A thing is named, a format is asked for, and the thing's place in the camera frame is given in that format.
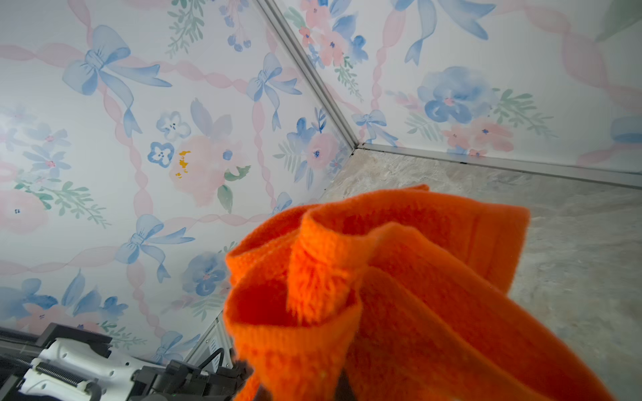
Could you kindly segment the orange cleaning cloth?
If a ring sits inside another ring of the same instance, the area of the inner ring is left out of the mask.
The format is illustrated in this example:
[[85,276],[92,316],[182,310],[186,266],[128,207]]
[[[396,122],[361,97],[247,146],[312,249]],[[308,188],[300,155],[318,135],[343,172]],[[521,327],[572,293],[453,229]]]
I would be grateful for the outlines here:
[[508,297],[526,208],[379,190],[280,212],[227,255],[240,400],[608,400]]

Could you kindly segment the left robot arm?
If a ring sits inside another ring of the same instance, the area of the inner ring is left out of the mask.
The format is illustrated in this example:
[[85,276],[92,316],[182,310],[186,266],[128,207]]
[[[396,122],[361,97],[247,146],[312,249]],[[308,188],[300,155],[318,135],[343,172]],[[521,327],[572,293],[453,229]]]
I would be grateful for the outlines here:
[[166,332],[143,359],[117,348],[114,335],[50,324],[39,335],[1,331],[3,400],[231,400],[251,370],[218,348],[198,364],[179,354],[182,336]]

